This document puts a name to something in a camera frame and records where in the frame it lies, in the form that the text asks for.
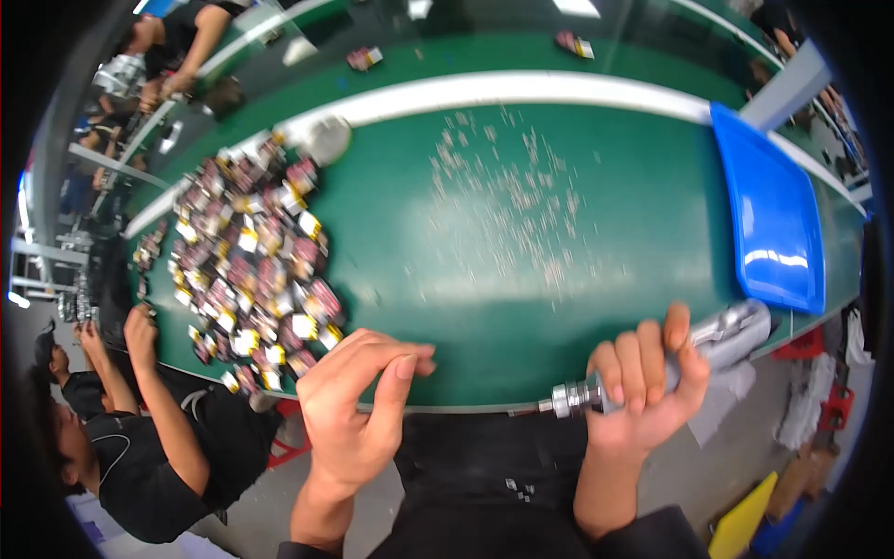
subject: ceiling light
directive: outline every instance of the ceiling light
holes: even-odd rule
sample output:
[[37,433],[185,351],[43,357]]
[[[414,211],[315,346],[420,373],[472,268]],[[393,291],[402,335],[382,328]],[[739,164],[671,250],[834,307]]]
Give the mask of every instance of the ceiling light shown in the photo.
[[552,0],[559,11],[566,15],[579,15],[586,18],[599,18],[599,10],[590,0]]
[[24,297],[22,297],[22,296],[19,295],[18,293],[15,293],[15,292],[7,292],[6,296],[9,297],[9,300],[10,300],[10,301],[12,301],[12,302],[14,302],[15,304],[19,305],[19,306],[22,307],[23,309],[27,309],[28,307],[31,306],[31,301],[28,301],[27,299],[25,299]]
[[432,9],[432,0],[409,0],[407,15],[411,20],[424,20]]

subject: black cap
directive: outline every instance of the black cap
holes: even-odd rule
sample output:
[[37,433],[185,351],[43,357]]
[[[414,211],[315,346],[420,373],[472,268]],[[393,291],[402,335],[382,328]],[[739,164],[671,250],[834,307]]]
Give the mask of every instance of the black cap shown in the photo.
[[55,320],[50,318],[50,324],[34,341],[34,363],[41,369],[50,369],[50,361],[53,360],[53,348],[55,347]]

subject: silver metal tool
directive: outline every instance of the silver metal tool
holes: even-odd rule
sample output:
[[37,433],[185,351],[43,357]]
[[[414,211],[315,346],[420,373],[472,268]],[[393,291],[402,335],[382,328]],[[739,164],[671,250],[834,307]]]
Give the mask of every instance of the silver metal tool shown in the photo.
[[[689,338],[698,352],[708,359],[712,370],[724,369],[745,359],[766,342],[776,326],[766,305],[757,299],[748,299],[692,326]],[[664,393],[667,394],[676,390],[679,384],[679,364],[673,353],[664,356],[664,374]],[[554,386],[552,397],[541,400],[537,407],[540,411],[552,410],[556,417],[567,418],[582,414],[586,406],[611,413],[622,405],[605,397],[602,375],[596,371],[585,380]]]

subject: finger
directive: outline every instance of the finger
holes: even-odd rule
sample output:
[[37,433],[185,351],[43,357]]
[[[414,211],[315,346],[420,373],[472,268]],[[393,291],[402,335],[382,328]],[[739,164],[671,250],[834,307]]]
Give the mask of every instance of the finger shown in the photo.
[[438,364],[431,359],[419,359],[416,363],[416,375],[418,377],[430,377]]
[[586,364],[586,373],[596,373],[603,379],[605,393],[609,400],[624,405],[624,388],[621,385],[620,363],[615,354],[614,344],[602,342],[590,354]]
[[639,360],[645,381],[645,403],[652,405],[664,396],[664,345],[662,330],[655,320],[644,320],[637,326]]
[[395,439],[400,440],[403,412],[417,360],[414,354],[401,355],[392,360],[375,388],[373,413],[369,416],[367,433],[382,446],[390,445]]
[[707,359],[696,351],[691,342],[686,342],[677,352],[679,363],[679,386],[674,393],[679,404],[689,414],[694,414],[702,407],[704,393],[708,389],[708,377],[711,366]]
[[639,357],[639,340],[633,332],[624,332],[615,340],[615,354],[620,363],[621,385],[626,407],[635,414],[645,407],[645,380]]
[[674,301],[664,315],[664,345],[671,351],[679,351],[689,336],[689,307],[682,301]]
[[345,352],[344,357],[337,363],[336,377],[341,388],[341,397],[345,402],[355,402],[363,391],[375,380],[379,371],[388,363],[401,355],[415,355],[417,358],[431,359],[434,354],[433,346],[419,345],[417,343],[365,343]]

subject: white cloth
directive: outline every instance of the white cloth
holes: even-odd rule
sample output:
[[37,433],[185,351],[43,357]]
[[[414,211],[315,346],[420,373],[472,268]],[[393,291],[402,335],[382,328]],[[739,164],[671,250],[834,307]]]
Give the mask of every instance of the white cloth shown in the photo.
[[748,361],[742,361],[723,371],[712,372],[711,384],[704,395],[702,407],[688,422],[689,430],[695,436],[699,448],[704,448],[720,428],[723,418],[745,399],[756,378],[757,372]]
[[782,420],[776,442],[790,450],[797,450],[816,433],[822,413],[821,404],[829,399],[835,379],[835,360],[823,353],[816,357],[806,385],[800,378],[792,378],[791,400]]

